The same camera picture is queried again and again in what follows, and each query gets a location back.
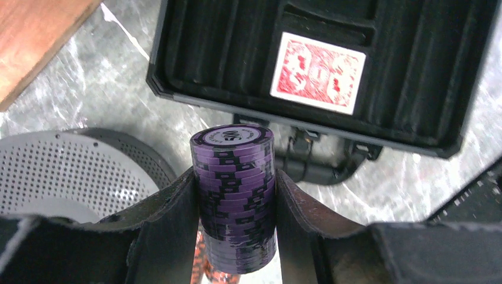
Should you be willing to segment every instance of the top poker chip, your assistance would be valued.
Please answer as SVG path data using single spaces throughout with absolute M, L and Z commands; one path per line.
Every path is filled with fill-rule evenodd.
M 247 156 L 270 149 L 273 146 L 273 133 L 259 125 L 224 125 L 192 136 L 190 146 L 193 153 L 204 157 Z

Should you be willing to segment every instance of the white card border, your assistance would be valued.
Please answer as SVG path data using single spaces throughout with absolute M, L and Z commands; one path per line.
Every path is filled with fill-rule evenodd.
M 353 94 L 350 96 L 350 101 L 348 106 L 333 105 L 327 102 L 320 102 L 314 99 L 303 98 L 301 96 L 291 95 L 284 92 L 278 92 L 277 86 L 279 85 L 279 78 L 282 72 L 282 63 L 284 62 L 284 57 L 286 56 L 287 42 L 289 40 L 298 40 L 303 43 L 309 43 L 312 45 L 317 45 L 325 49 L 333 50 L 339 53 L 349 54 L 359 60 L 361 63 L 360 68 L 358 68 L 358 73 L 356 74 L 354 80 L 354 88 L 352 89 Z M 344 47 L 335 46 L 334 44 L 324 43 L 322 41 L 313 40 L 308 37 L 298 36 L 296 34 L 291 34 L 283 32 L 281 36 L 281 44 L 279 46 L 279 53 L 277 55 L 277 61 L 275 62 L 275 70 L 273 72 L 272 86 L 270 88 L 270 95 L 276 98 L 285 99 L 287 101 L 298 102 L 304 105 L 311 105 L 317 108 L 327 109 L 329 111 L 339 112 L 342 114 L 352 115 L 354 113 L 354 107 L 356 104 L 356 99 L 359 93 L 359 84 L 361 82 L 361 76 L 364 69 L 364 64 L 366 62 L 366 55 L 362 52 L 346 49 Z

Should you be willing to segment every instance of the perforated metal object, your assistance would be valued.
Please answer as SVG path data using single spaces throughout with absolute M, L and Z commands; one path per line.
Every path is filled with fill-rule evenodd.
M 153 179 L 159 189 L 167 187 L 176 179 L 175 172 L 159 153 L 126 133 L 103 128 L 80 128 L 67 132 L 98 139 L 122 151 Z
M 84 135 L 46 131 L 0 140 L 0 214 L 96 222 L 158 191 L 119 150 Z

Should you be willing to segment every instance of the orange patterned object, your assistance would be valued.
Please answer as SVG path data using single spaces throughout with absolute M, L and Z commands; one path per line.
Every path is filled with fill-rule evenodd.
M 202 231 L 197 231 L 197 242 L 195 243 L 194 265 L 192 267 L 192 280 L 190 284 L 201 284 L 204 275 L 205 244 Z
M 239 284 L 240 275 L 228 274 L 216 270 L 206 257 L 204 258 L 204 270 L 211 284 Z

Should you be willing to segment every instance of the black plastic case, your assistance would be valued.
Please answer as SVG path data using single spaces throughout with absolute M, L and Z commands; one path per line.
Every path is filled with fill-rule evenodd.
M 380 146 L 449 158 L 496 10 L 497 0 L 164 0 L 147 82 L 162 98 L 356 141 L 374 152 L 365 158 Z M 352 115 L 270 96 L 283 32 L 366 54 Z

